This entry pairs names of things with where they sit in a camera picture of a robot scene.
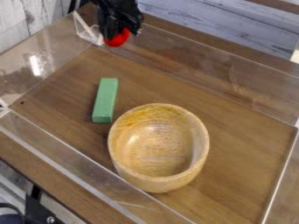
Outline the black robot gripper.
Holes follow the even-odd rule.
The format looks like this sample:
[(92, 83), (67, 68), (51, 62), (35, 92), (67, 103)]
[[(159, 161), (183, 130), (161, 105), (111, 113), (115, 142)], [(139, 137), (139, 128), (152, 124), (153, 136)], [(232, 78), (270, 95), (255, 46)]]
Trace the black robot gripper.
[(99, 31), (104, 39), (111, 40), (119, 32), (117, 26), (124, 26), (139, 36), (144, 15), (137, 8), (136, 0), (91, 0), (97, 7)]

